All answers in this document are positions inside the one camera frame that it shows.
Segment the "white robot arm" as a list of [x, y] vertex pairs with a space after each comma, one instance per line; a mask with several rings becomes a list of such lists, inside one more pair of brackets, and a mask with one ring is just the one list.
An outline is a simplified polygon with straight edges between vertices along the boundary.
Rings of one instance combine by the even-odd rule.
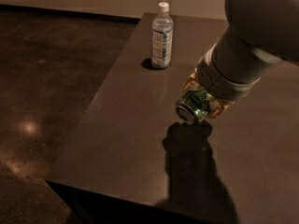
[[184, 84], [176, 111], [189, 124], [213, 119], [261, 76], [299, 62], [299, 0], [225, 0], [228, 28]]

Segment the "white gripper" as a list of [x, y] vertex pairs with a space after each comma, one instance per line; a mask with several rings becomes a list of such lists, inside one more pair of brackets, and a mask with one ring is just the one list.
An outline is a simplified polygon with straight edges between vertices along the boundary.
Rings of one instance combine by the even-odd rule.
[[230, 47], [216, 43], [199, 60], [197, 68], [183, 84], [184, 91], [200, 91], [203, 87], [215, 98], [209, 101], [207, 117], [214, 119], [233, 103], [245, 97], [259, 81], [255, 71], [252, 47], [248, 44]]

